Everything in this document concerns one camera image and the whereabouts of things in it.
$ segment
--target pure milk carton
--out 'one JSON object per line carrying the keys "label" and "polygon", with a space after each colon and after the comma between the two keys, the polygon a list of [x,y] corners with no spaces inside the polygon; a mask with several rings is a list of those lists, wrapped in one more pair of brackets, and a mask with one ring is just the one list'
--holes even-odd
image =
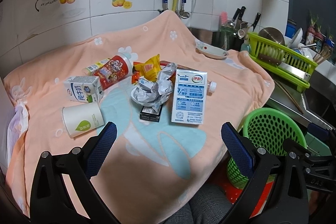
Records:
{"label": "pure milk carton", "polygon": [[201,71],[176,70],[172,122],[203,124],[207,74]]}
{"label": "pure milk carton", "polygon": [[82,103],[97,102],[103,98],[98,76],[73,76],[63,82],[71,101]]}

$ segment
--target gray pants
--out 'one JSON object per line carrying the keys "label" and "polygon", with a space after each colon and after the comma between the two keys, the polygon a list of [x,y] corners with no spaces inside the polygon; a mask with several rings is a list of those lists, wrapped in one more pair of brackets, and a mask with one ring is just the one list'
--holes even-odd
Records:
{"label": "gray pants", "polygon": [[160,224],[218,224],[231,206],[220,187],[204,184],[186,205]]}

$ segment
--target yellow snack package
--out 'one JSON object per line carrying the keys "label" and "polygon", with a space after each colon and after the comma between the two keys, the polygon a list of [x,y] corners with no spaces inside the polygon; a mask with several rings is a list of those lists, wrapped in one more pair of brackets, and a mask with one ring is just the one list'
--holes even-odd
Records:
{"label": "yellow snack package", "polygon": [[134,66],[135,70],[139,71],[148,81],[156,82],[160,67],[160,55],[153,56],[145,63],[140,63]]}

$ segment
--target metal bolt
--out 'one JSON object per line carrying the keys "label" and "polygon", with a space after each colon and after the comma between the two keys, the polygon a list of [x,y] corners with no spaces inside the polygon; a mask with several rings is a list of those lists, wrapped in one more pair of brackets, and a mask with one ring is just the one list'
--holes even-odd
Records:
{"label": "metal bolt", "polygon": [[81,151],[81,149],[79,148],[79,147],[75,147],[74,149],[72,149],[72,153],[73,154],[75,154],[75,155],[77,155],[77,154],[79,154],[79,152]]}
{"label": "metal bolt", "polygon": [[44,151],[44,152],[42,152],[41,157],[42,158],[46,158],[48,155],[49,155],[49,152],[48,151]]}
{"label": "metal bolt", "polygon": [[262,154],[262,155],[266,154],[266,149],[263,147],[259,147],[257,151],[259,154]]}
{"label": "metal bolt", "polygon": [[292,158],[292,159],[295,159],[296,158],[296,154],[294,152],[289,152],[289,156]]}

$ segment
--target pink blanket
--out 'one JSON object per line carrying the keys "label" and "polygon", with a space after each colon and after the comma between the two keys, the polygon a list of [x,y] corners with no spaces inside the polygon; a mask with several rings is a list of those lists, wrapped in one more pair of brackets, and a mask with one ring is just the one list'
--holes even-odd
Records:
{"label": "pink blanket", "polygon": [[[82,75],[82,68],[118,51],[139,62],[159,53],[161,60],[207,71],[208,79],[217,82],[216,92],[206,100],[204,124],[198,127],[171,123],[171,100],[159,123],[139,120],[141,107],[129,97],[130,78],[105,91],[100,108],[105,123],[117,125],[118,138],[91,182],[123,224],[158,223],[188,202],[227,151],[221,140],[222,124],[230,121],[238,128],[249,112],[265,104],[274,88],[271,77],[247,52],[229,51],[225,61],[197,53],[195,37],[172,11],[129,30],[58,48],[22,65],[4,80],[8,94],[23,79],[22,92],[29,90],[25,94],[29,129],[14,147],[6,180],[26,215],[41,153],[69,153],[101,130],[75,139],[68,136],[61,109],[78,103],[67,99],[63,81]],[[86,216],[70,179],[64,177],[76,210]]]}

